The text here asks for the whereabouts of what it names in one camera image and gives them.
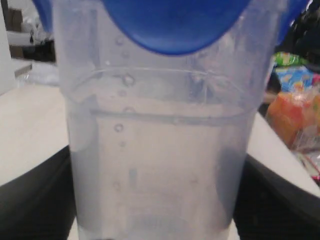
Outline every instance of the water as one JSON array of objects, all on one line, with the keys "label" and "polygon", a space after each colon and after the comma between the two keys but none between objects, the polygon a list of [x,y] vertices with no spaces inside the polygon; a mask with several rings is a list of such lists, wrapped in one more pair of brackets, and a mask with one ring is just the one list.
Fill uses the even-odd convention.
[{"label": "water", "polygon": [[138,108],[70,123],[82,129],[74,138],[88,138],[71,146],[80,240],[227,239],[248,116],[222,124]]}]

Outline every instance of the snack package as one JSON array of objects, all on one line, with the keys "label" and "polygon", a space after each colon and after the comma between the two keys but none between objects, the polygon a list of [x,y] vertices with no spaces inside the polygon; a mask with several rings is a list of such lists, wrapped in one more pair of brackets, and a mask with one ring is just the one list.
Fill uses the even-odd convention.
[{"label": "snack package", "polygon": [[274,62],[278,67],[298,66],[308,63],[308,61],[302,57],[288,52],[277,52],[274,57]]},{"label": "snack package", "polygon": [[279,93],[267,110],[267,121],[291,150],[320,149],[320,95],[307,92]]},{"label": "snack package", "polygon": [[313,74],[312,85],[313,86],[320,85],[320,74],[317,74],[317,73]]},{"label": "snack package", "polygon": [[285,67],[276,68],[281,91],[285,93],[303,92],[313,86],[314,74],[306,67]]}]

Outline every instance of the white table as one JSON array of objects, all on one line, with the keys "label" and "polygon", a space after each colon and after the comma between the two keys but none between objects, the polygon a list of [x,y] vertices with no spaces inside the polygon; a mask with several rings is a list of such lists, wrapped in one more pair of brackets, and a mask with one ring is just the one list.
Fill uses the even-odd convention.
[{"label": "white table", "polygon": [[[26,85],[1,95],[0,122],[0,186],[68,145],[64,100],[55,87]],[[271,145],[272,151],[264,147]],[[258,113],[248,153],[279,176],[320,197],[318,186]],[[75,224],[70,240],[78,240]]]}]

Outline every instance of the plastic pitcher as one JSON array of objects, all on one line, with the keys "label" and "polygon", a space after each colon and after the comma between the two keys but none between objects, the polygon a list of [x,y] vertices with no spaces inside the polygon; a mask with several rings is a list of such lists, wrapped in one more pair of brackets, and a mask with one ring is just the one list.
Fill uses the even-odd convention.
[{"label": "plastic pitcher", "polygon": [[228,238],[293,2],[35,1],[48,29],[53,9],[80,240]]}]

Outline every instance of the plastic wrapper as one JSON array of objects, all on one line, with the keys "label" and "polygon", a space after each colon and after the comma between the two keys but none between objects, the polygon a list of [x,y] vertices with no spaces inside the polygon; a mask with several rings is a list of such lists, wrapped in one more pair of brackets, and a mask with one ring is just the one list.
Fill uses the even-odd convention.
[{"label": "plastic wrapper", "polygon": [[288,52],[277,52],[275,55],[275,64],[278,67],[288,67],[307,64],[308,61],[304,58]]},{"label": "plastic wrapper", "polygon": [[59,71],[54,64],[33,62],[32,70],[16,78],[17,86],[38,84],[47,86],[59,86]]},{"label": "plastic wrapper", "polygon": [[304,66],[276,68],[275,73],[280,81],[281,91],[285,93],[306,91],[317,82],[314,73]]},{"label": "plastic wrapper", "polygon": [[296,159],[310,174],[312,179],[320,185],[320,152],[312,151],[309,153],[293,152]]},{"label": "plastic wrapper", "polygon": [[279,93],[267,110],[267,121],[288,148],[308,152],[320,150],[320,94]]}]

